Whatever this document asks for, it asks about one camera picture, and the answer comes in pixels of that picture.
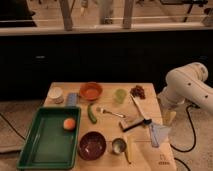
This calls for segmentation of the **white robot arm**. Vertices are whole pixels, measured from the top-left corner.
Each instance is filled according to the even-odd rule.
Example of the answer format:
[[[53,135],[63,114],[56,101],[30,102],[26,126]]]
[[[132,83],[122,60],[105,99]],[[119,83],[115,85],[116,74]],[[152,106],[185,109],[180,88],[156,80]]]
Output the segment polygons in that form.
[[[165,125],[171,125],[176,116],[174,109],[185,100],[213,114],[213,88],[205,84],[207,78],[208,69],[199,62],[172,69],[166,74],[166,86],[157,95]]]

